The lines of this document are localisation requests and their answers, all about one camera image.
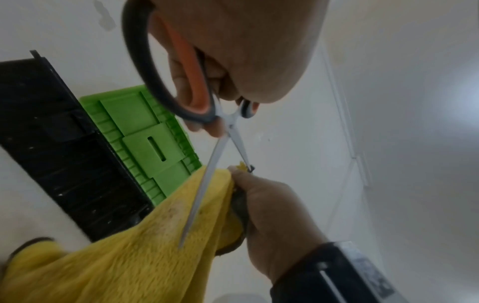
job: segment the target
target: green panel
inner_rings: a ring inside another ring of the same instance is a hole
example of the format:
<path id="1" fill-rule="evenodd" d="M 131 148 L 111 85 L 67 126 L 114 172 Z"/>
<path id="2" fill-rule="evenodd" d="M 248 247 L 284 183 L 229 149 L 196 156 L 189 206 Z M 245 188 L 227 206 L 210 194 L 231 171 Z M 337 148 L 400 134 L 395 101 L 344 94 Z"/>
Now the green panel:
<path id="1" fill-rule="evenodd" d="M 86 96 L 80 104 L 153 205 L 201 167 L 188 135 L 144 85 Z"/>
<path id="2" fill-rule="evenodd" d="M 126 136 L 123 143 L 149 178 L 185 157 L 164 123 Z"/>
<path id="3" fill-rule="evenodd" d="M 100 101 L 124 136 L 158 124 L 139 92 Z"/>
<path id="4" fill-rule="evenodd" d="M 171 195 L 190 175 L 190 172 L 182 162 L 176 163 L 174 166 L 163 171 L 154 177 L 158 186 L 165 195 Z"/>

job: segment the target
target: person's right hand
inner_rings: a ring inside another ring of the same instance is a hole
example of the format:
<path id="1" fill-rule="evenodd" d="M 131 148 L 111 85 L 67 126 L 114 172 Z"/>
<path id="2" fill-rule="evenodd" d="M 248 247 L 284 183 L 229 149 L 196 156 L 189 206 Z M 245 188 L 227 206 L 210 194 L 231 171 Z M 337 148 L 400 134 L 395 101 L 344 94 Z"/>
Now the person's right hand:
<path id="1" fill-rule="evenodd" d="M 212 90 L 224 100 L 281 99 L 299 80 L 318 40 L 329 0 L 152 0 L 150 33 L 169 55 L 178 102 L 192 93 L 163 20 L 206 55 Z M 190 130 L 202 126 L 187 123 Z M 221 136 L 218 120 L 205 129 Z"/>
<path id="2" fill-rule="evenodd" d="M 327 239 L 288 185 L 234 166 L 229 170 L 236 185 L 246 191 L 251 221 L 246 235 L 249 258 L 275 283 Z"/>

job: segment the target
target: yellow towel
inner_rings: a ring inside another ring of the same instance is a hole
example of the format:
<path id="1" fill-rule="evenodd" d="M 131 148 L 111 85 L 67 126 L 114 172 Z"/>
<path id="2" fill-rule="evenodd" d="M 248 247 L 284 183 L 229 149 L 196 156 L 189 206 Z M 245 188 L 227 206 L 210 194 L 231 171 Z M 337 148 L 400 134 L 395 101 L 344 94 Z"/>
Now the yellow towel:
<path id="1" fill-rule="evenodd" d="M 244 239 L 229 210 L 233 182 L 216 170 L 183 248 L 181 231 L 204 168 L 139 225 L 66 253 L 55 242 L 26 247 L 9 262 L 0 302 L 202 302 L 213 257 Z"/>

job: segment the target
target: orange and black scissors handle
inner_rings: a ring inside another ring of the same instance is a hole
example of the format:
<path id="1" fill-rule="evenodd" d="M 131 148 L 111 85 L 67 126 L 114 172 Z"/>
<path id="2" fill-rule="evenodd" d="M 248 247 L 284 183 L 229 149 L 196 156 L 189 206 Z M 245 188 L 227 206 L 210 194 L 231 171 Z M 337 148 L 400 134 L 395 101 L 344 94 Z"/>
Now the orange and black scissors handle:
<path id="1" fill-rule="evenodd" d="M 168 35 L 192 88 L 191 103 L 189 105 L 178 103 L 161 80 L 148 42 L 148 21 L 155 9 L 155 5 L 149 0 L 128 0 L 123 8 L 123 35 L 138 73 L 153 97 L 175 115 L 201 124 L 212 122 L 216 119 L 217 109 L 205 73 L 205 56 L 166 23 Z M 257 108 L 257 103 L 244 102 L 241 116 L 250 118 L 254 116 Z"/>

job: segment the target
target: scissors blade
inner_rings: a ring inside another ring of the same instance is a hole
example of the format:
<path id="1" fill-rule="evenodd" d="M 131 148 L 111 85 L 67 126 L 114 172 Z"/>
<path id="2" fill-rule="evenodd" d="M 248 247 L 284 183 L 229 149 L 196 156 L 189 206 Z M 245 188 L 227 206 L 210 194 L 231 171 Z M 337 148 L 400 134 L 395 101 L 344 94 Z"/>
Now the scissors blade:
<path id="1" fill-rule="evenodd" d="M 205 196 L 206 190 L 208 189 L 208 185 L 210 184 L 211 178 L 213 177 L 213 174 L 215 172 L 216 165 L 221 157 L 221 154 L 223 154 L 223 151 L 226 147 L 226 143 L 228 142 L 229 139 L 230 139 L 229 136 L 224 135 L 216 143 L 213 153 L 211 154 L 211 158 L 208 161 L 208 165 L 206 166 L 203 178 L 201 179 L 200 186 L 198 187 L 198 191 L 196 192 L 195 199 L 193 200 L 193 205 L 191 206 L 190 213 L 188 214 L 185 227 L 183 228 L 183 231 L 181 233 L 179 248 L 181 248 L 183 244 L 185 243 L 185 239 L 186 239 L 186 236 L 188 235 L 188 231 L 193 225 L 193 221 L 195 220 L 196 214 L 198 210 L 200 209 L 201 201 L 203 200 L 203 197 Z"/>
<path id="2" fill-rule="evenodd" d="M 251 165 L 249 164 L 248 155 L 246 155 L 246 149 L 244 148 L 243 140 L 241 139 L 240 132 L 235 125 L 230 126 L 228 129 L 228 135 L 236 146 L 236 149 L 239 151 L 239 154 L 243 158 L 244 163 L 248 170 L 251 170 Z"/>

